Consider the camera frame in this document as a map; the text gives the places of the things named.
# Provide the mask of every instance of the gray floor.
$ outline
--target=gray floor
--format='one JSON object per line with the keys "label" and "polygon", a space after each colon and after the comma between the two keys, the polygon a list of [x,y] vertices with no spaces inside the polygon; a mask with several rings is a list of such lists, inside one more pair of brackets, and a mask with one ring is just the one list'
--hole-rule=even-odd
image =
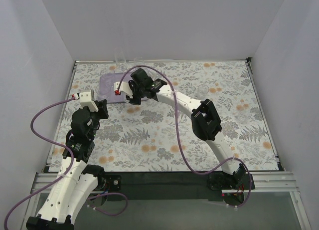
{"label": "gray floor", "polygon": [[[117,212],[124,202],[106,202]],[[289,193],[252,193],[247,205],[235,211],[205,200],[129,201],[120,216],[109,217],[83,207],[76,230],[299,230]]]}

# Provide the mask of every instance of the table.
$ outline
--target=table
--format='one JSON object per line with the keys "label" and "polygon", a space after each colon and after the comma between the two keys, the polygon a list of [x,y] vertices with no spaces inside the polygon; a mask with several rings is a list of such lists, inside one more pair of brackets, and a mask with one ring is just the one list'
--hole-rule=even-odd
{"label": "table", "polygon": [[[244,61],[155,61],[147,65],[160,70],[178,91],[193,98],[196,88],[206,84],[207,98],[216,106],[222,132],[234,156],[243,159],[250,170],[278,170]],[[79,63],[69,96],[86,89],[95,90],[100,72],[105,69],[114,70],[114,63]],[[78,108],[77,101],[66,104],[58,142],[64,143],[71,116]],[[107,108],[110,117],[101,120],[88,164],[100,165],[105,171],[188,171],[177,145],[172,107],[148,100],[140,106],[118,103],[109,104]],[[193,134],[190,119],[180,114],[178,121],[182,147],[190,165],[198,171],[216,166],[218,161],[212,150]],[[62,153],[63,149],[58,146],[52,149],[50,172],[59,170]]]}

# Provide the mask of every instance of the wall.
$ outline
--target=wall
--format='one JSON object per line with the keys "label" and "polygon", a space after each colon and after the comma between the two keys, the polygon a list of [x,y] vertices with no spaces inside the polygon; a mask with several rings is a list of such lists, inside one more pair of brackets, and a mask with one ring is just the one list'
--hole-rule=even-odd
{"label": "wall", "polygon": [[281,161],[319,229],[319,0],[285,0],[253,58],[253,76]]}
{"label": "wall", "polygon": [[[41,0],[0,0],[0,222],[27,196],[50,148],[30,131],[41,108],[65,98],[73,60]],[[61,108],[36,129],[52,138]],[[19,229],[26,205],[9,219]]]}
{"label": "wall", "polygon": [[73,59],[244,59],[284,0],[43,0]]}

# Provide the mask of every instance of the gray wall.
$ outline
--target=gray wall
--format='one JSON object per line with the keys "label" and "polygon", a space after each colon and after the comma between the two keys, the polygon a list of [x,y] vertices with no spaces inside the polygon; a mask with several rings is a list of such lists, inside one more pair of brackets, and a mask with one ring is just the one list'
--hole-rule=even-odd
{"label": "gray wall", "polygon": [[[41,0],[0,0],[0,223],[27,196],[49,144],[30,131],[41,108],[65,98],[73,60]],[[61,108],[36,123],[52,138]],[[9,229],[19,229],[26,205],[13,212]]]}
{"label": "gray wall", "polygon": [[244,59],[284,0],[43,0],[75,60]]}
{"label": "gray wall", "polygon": [[253,58],[253,75],[284,167],[319,229],[319,0],[285,0]]}

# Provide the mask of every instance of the floral pattern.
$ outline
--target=floral pattern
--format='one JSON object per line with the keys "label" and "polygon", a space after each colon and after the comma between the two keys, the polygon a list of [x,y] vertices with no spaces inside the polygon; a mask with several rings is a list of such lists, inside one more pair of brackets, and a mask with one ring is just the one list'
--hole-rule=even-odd
{"label": "floral pattern", "polygon": [[[277,170],[277,162],[244,61],[154,62],[148,65],[165,74],[175,89],[196,98],[197,87],[209,87],[211,99],[222,120],[222,132],[234,153],[250,170]],[[98,85],[101,70],[114,70],[113,63],[79,63],[70,96]],[[159,75],[149,71],[152,78]],[[67,103],[57,141],[64,143],[77,101]],[[175,131],[174,109],[154,100],[140,106],[108,104],[109,119],[101,120],[89,164],[105,171],[188,171],[181,158]],[[210,170],[218,164],[212,150],[196,138],[191,120],[178,116],[182,149],[195,170]],[[51,153],[51,172],[59,170],[63,149]]]}

